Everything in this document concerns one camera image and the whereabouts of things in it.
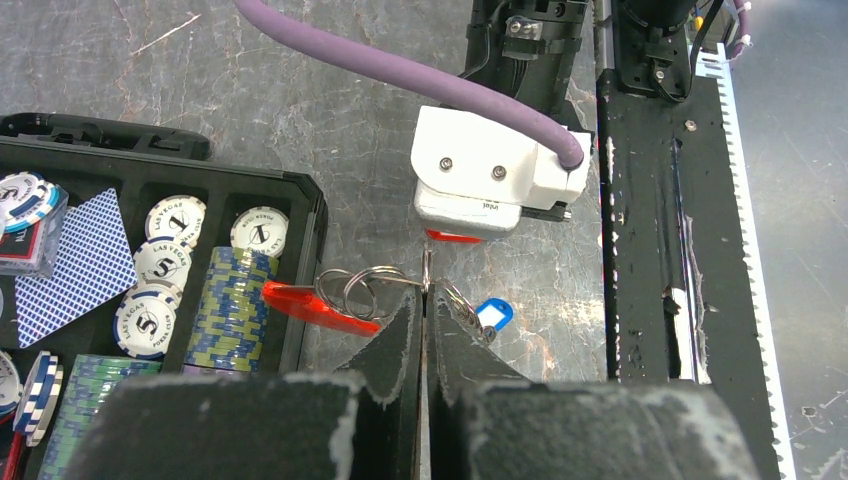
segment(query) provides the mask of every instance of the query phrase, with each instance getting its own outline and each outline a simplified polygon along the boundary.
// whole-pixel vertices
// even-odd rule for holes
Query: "poker chip case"
[[[98,119],[84,119],[83,122],[79,120],[80,117],[60,117],[66,123],[72,123],[68,120],[71,119],[81,125],[86,125],[86,122],[97,125],[101,132],[118,129],[124,135],[121,137],[124,148],[93,147],[91,144],[97,142],[81,141],[86,139],[84,134],[88,127],[81,128],[83,135],[74,135],[74,130],[70,129],[68,140],[69,137],[62,137],[62,130],[55,126],[46,131],[36,131],[31,126],[34,122],[27,117],[25,120],[30,124],[28,130],[19,125],[20,114],[13,115],[5,117],[7,121],[0,125],[0,175],[18,171],[38,172],[68,192],[69,207],[114,188],[118,192],[118,203],[132,251],[146,240],[148,212],[161,199],[173,195],[191,195],[206,204],[202,234],[193,249],[191,269],[168,352],[159,359],[162,362],[162,373],[181,371],[213,249],[230,245],[233,223],[244,212],[268,206],[287,216],[289,224],[285,249],[279,257],[275,280],[289,284],[305,284],[313,280],[326,237],[327,207],[323,193],[308,175],[201,161],[209,155],[208,140],[191,132]],[[7,127],[15,127],[17,131],[5,131]],[[131,132],[139,139],[135,148],[132,142],[125,140],[128,136],[126,132]],[[50,135],[39,137],[34,135],[36,133]],[[102,139],[101,144],[108,146]],[[156,148],[138,148],[139,145]],[[20,349],[14,321],[14,277],[0,276],[0,291],[3,299],[0,348],[11,355],[21,372],[29,371],[40,350],[49,350],[57,355],[65,372],[71,372],[77,355],[81,354],[127,357],[113,336],[113,317],[123,295],[112,298],[34,345]],[[297,370],[304,325],[301,321],[289,320],[282,313],[271,310],[258,363],[259,372],[286,373]],[[32,450],[26,461],[24,478],[36,478],[46,445],[46,441],[42,442]]]

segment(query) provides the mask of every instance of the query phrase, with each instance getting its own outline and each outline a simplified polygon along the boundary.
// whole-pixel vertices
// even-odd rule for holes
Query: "green poker chip stack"
[[[78,355],[53,425],[39,480],[63,478],[71,456],[106,397],[123,379],[155,375],[161,364],[133,358]]]
[[[186,365],[256,371],[270,313],[262,287],[274,280],[278,268],[279,260],[256,251],[212,250]]]

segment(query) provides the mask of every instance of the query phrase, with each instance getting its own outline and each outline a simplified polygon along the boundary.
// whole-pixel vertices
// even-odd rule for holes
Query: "black tray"
[[[212,165],[55,141],[45,143],[32,137],[0,136],[0,175],[22,170],[38,172],[50,182],[61,185],[70,194],[70,206],[115,188],[133,251],[145,240],[148,211],[162,198],[193,195],[206,203],[203,233],[194,249],[174,334],[162,361],[162,372],[180,371],[212,249],[229,246],[230,227],[240,213],[267,205],[289,217],[278,281],[311,283],[320,261],[326,237],[327,207],[323,193],[308,175]],[[18,348],[17,328],[12,322],[15,318],[14,279],[0,277],[0,288],[5,299],[0,314],[0,348],[11,354],[23,377],[21,381],[40,350],[59,355],[67,372],[66,382],[78,354],[126,356],[112,334],[113,316],[122,295],[22,350]],[[289,321],[285,315],[272,310],[259,360],[260,372],[286,373],[297,369],[304,325],[299,320]],[[28,463],[33,468],[27,469],[26,478],[35,478],[38,473],[48,439],[49,432],[41,445],[31,452]]]

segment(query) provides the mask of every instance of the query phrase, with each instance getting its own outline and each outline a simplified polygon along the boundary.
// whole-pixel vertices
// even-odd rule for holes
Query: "bolt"
[[[504,177],[506,177],[506,169],[498,165],[492,169],[492,177],[494,177],[495,180],[503,180]]]

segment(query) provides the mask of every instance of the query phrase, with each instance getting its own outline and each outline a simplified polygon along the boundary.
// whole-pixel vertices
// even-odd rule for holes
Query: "blue key tag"
[[[490,298],[477,307],[477,317],[483,327],[495,327],[500,331],[512,320],[512,307],[500,298]]]

